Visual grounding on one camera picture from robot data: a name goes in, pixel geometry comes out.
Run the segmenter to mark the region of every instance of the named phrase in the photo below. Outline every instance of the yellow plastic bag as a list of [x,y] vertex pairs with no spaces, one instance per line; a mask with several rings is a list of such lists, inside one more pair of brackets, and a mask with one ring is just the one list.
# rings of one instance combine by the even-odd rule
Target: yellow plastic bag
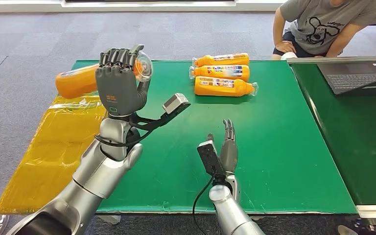
[[97,95],[57,96],[0,196],[0,213],[40,209],[70,181],[106,113]]

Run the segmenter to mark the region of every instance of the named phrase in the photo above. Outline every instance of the orange juice bottle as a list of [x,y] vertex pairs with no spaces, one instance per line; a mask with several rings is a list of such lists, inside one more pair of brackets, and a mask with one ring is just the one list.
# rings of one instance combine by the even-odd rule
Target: orange juice bottle
[[195,78],[195,90],[197,95],[215,96],[243,96],[249,94],[255,96],[258,90],[257,82],[247,83],[241,79],[231,80],[215,77],[198,76]]
[[209,65],[189,68],[189,78],[196,76],[218,77],[225,79],[241,79],[245,82],[249,80],[250,69],[247,65]]
[[98,67],[99,64],[95,64],[58,74],[55,77],[58,93],[66,99],[72,99],[94,92],[97,90],[95,71]]
[[249,65],[249,55],[247,53],[228,55],[206,55],[201,58],[193,58],[192,66],[201,67],[204,65]]
[[[58,93],[66,99],[72,99],[96,91],[95,71],[99,66],[100,64],[95,64],[58,74],[55,77],[55,86]],[[142,51],[139,51],[135,60],[133,72],[136,79],[141,82],[149,81],[152,76],[152,61]]]

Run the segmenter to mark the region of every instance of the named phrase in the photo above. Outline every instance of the human hand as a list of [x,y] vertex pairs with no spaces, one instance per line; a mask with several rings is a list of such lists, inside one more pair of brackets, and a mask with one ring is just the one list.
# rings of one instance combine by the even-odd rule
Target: human hand
[[293,52],[296,54],[295,47],[293,46],[292,42],[290,41],[281,41],[280,43],[276,44],[276,49],[278,51],[287,53],[287,52]]

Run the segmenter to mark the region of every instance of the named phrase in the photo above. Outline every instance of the green table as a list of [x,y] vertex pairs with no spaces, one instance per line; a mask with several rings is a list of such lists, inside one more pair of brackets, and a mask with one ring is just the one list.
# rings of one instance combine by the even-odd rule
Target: green table
[[[75,68],[96,61],[77,61]],[[196,151],[208,133],[221,146],[222,119],[234,122],[241,205],[249,213],[356,213],[351,197],[285,61],[253,61],[256,97],[195,96],[190,62],[154,62],[148,103],[139,112],[158,118],[162,104],[183,93],[192,105],[142,141],[143,154],[98,213],[189,213],[209,175]],[[213,212],[206,193],[198,212]]]
[[315,64],[292,65],[356,205],[376,205],[376,96],[334,96]]

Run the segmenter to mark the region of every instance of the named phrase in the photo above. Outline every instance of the gray carpet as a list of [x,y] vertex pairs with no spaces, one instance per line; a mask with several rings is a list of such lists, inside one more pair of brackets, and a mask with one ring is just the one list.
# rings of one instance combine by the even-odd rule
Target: gray carpet
[[[271,13],[0,14],[0,194],[57,94],[54,76],[77,59],[108,47],[145,44],[153,59],[248,52],[269,59]],[[356,35],[344,55],[376,55],[376,26]],[[10,226],[20,216],[11,219]],[[342,216],[282,216],[260,220],[270,234],[333,234]],[[214,216],[201,224],[219,234]],[[199,234],[187,216],[124,216],[117,226],[96,219],[91,234]]]

